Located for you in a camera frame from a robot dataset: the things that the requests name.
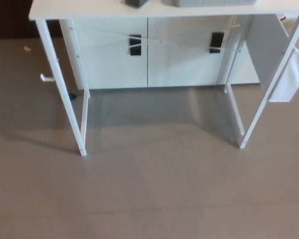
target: desk leg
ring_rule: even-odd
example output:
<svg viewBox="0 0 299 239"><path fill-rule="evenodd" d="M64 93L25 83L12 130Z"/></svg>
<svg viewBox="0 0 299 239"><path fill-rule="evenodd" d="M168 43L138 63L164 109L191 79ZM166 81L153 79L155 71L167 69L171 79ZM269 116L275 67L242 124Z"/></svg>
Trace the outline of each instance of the desk leg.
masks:
<svg viewBox="0 0 299 239"><path fill-rule="evenodd" d="M54 50L54 46L52 43L52 39L50 36L50 32L48 29L48 26L46 24L46 20L36 20L36 25L39 30L39 34L46 52L46 56L48 58L48 61L50 63L50 67L53 73L53 77L55 79L57 88L59 90L60 96L62 98L66 113L68 115L68 118L70 120L70 124L74 133L74 136L76 138L76 142L78 144L78 147L80 149L81 155L86 156L86 149L84 144L84 139L82 138L83 135L81 135L80 128L78 125L78 122L76 120L74 110L68 95L68 91L65 86L65 82L63 79L63 75L61 72L60 65L57 60L57 56Z"/></svg>
<svg viewBox="0 0 299 239"><path fill-rule="evenodd" d="M267 102L268 102L268 98L270 96L270 94L272 93L278 79L279 79L279 76L280 74L282 73L294 47L295 47L295 44L296 42L298 41L299 39L299 17L297 19L297 23L293 29L293 32L291 33L291 35L289 36L289 44L288 46L286 47L286 50L284 51L284 56L282 57L282 60L280 61L280 64L279 66L277 67L277 69L274 69L274 72L273 72L273 80L271 81L267 91L265 92L264 94L264 97L263 99L261 100L260 104L259 104L259 107L256 111L256 114L248 128L248 130L246 131L246 133L243 135L242 139L241 139L241 142L240 142L240 148L245 148L246 144L247 144L247 141L249 140L257 122L258 122L258 119L261 115L261 113L263 112Z"/></svg>

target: gray tiled floor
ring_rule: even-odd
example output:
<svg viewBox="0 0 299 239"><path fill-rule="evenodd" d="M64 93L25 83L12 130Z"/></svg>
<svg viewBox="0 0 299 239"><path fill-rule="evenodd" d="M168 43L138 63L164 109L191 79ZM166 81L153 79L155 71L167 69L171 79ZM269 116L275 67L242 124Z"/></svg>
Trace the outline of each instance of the gray tiled floor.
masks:
<svg viewBox="0 0 299 239"><path fill-rule="evenodd" d="M239 150L219 89L95 91L81 158L41 72L38 40L0 41L0 239L299 239L299 93ZM248 122L261 89L234 91Z"/></svg>

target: cabinet handle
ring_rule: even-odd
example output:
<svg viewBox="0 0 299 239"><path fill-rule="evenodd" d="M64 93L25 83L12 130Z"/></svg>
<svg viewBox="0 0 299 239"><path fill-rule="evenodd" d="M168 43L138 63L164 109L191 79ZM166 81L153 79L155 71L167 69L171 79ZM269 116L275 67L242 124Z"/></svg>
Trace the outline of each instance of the cabinet handle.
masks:
<svg viewBox="0 0 299 239"><path fill-rule="evenodd" d="M141 35L140 34L133 34L130 35L130 55L131 56L141 56L142 55L142 46L140 45L142 40L141 40Z"/></svg>

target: white cabinet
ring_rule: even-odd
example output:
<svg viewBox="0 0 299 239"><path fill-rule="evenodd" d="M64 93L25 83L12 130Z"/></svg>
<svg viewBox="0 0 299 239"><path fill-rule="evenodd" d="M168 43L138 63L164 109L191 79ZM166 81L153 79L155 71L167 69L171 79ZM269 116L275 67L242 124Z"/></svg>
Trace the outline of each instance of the white cabinet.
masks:
<svg viewBox="0 0 299 239"><path fill-rule="evenodd" d="M140 34L146 39L147 23L147 18L74 20L90 89L147 87L147 41L142 40L141 56L131 56L126 37Z"/></svg>
<svg viewBox="0 0 299 239"><path fill-rule="evenodd" d="M64 37L77 42L89 89L202 86L216 84L225 52L209 53L212 33L224 33L226 48L232 22L232 16L99 18L62 29L75 32L75 39ZM142 36L141 56L130 55L132 34Z"/></svg>
<svg viewBox="0 0 299 239"><path fill-rule="evenodd" d="M149 87L216 85L225 50L209 53L213 32L224 32L231 16L149 18Z"/></svg>

